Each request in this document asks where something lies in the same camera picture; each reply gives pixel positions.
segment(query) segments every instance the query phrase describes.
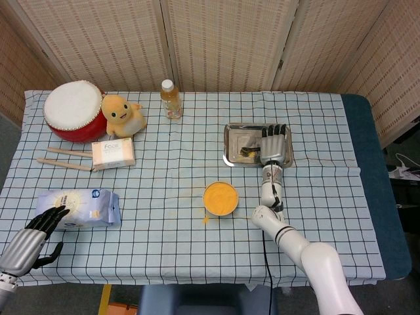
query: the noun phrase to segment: checkered tablecloth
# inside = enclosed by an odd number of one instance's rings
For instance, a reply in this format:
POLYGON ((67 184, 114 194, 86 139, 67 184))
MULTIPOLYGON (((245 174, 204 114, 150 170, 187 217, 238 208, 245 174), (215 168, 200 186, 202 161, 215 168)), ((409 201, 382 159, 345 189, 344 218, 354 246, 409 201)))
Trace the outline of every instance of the checkered tablecloth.
MULTIPOLYGON (((56 231, 59 259, 21 277, 24 285, 269 284, 262 232, 251 220, 259 204, 261 168, 228 167, 222 159, 229 122, 286 123, 295 165, 284 171, 285 217, 310 241, 337 248, 350 284, 385 277, 340 95, 318 93, 186 93, 184 115, 169 121, 159 93, 119 93, 143 105, 146 130, 135 135, 136 165, 97 173, 39 164, 51 158, 91 165, 82 157, 46 153, 48 146, 90 150, 61 140, 46 125, 49 91, 27 91, 22 138, 0 195, 0 252, 34 216, 49 189, 107 188, 120 196, 122 225, 56 231), (238 190, 232 215, 205 212, 206 185, 223 180, 238 190)), ((274 286, 308 284, 273 241, 266 241, 274 286)))

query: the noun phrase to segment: stuffed toy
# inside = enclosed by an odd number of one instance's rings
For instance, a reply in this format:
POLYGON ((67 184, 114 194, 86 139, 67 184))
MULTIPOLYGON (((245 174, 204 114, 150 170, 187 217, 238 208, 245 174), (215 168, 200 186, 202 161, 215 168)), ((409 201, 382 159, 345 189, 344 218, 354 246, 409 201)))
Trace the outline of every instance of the stuffed toy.
POLYGON ((110 94, 102 100, 102 113, 106 120, 106 133, 119 138, 129 138, 145 128, 147 121, 140 113, 142 106, 133 104, 123 97, 110 94))

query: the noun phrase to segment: drum head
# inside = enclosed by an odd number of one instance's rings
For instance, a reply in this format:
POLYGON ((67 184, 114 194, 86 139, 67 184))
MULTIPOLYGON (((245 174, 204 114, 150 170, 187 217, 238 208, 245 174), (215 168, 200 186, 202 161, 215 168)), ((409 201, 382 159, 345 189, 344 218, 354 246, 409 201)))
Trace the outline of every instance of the drum head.
POLYGON ((88 125, 99 114, 102 95, 88 81, 74 81, 57 87, 47 97, 44 117, 58 130, 76 130, 88 125))

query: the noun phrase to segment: drum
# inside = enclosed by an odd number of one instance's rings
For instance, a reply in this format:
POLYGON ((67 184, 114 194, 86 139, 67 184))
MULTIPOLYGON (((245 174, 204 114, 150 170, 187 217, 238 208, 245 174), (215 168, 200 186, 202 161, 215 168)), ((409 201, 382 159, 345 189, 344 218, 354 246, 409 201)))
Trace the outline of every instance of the drum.
POLYGON ((106 132, 101 102, 102 93, 92 83, 65 83, 47 97, 44 118, 53 133, 65 140, 93 141, 106 132))

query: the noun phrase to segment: plastic bottle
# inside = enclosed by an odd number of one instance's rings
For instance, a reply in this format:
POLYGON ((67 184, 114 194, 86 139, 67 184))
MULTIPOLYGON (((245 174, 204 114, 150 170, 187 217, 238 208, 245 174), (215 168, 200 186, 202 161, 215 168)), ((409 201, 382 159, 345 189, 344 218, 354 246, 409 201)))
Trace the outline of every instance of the plastic bottle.
POLYGON ((171 80, 166 79, 162 81, 160 97, 165 108, 166 117, 178 119, 182 116, 182 102, 179 97, 179 90, 171 80))

